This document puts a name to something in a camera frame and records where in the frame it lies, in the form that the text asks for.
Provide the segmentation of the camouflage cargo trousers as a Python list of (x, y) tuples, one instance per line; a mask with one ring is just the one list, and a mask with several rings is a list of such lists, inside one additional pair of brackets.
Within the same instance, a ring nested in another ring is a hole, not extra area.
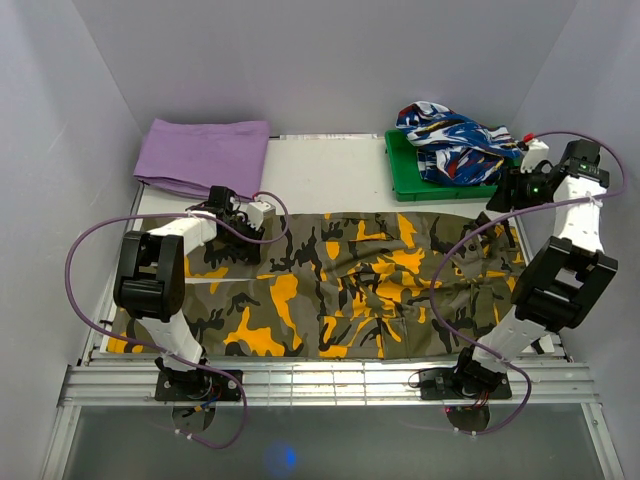
[(211, 241), (185, 259), (183, 312), (213, 356), (398, 360), (453, 355), (508, 313), (525, 260), (485, 215), (275, 216), (259, 265)]

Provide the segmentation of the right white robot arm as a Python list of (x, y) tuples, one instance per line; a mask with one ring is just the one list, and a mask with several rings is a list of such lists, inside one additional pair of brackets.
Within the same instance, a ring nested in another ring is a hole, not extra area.
[(511, 310), (460, 354), (451, 382), (464, 397), (494, 392), (506, 380), (508, 362), (525, 348), (549, 333), (578, 327), (617, 272), (599, 234), (597, 198), (609, 186), (599, 145), (571, 141), (557, 164), (546, 159), (547, 152), (545, 143), (527, 141), (521, 165), (504, 172), (487, 204), (500, 213), (553, 205), (556, 217), (552, 236), (515, 284)]

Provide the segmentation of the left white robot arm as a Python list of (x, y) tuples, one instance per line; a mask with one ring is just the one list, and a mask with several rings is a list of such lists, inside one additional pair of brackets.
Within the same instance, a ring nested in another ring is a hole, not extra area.
[(162, 349), (156, 365), (170, 386), (188, 398), (201, 399), (212, 387), (204, 348), (195, 339), (182, 311), (186, 295), (185, 256), (213, 241), (234, 260), (256, 264), (263, 222), (275, 207), (242, 199), (221, 186), (188, 209), (189, 215), (150, 231), (129, 231), (117, 267), (114, 301), (149, 333)]

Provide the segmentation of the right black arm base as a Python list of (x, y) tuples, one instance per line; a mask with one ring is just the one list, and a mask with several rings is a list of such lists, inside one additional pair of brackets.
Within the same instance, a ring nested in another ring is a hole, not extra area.
[(505, 375), (481, 380), (458, 373), (455, 367), (430, 368), (418, 371), (418, 388), (422, 400), (506, 400), (512, 397)]

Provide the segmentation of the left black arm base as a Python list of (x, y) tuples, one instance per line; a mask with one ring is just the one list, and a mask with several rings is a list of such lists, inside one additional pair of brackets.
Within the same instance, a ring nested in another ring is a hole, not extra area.
[(163, 402), (239, 401), (238, 383), (243, 380), (242, 370), (225, 370), (234, 380), (202, 370), (159, 372), (154, 399)]

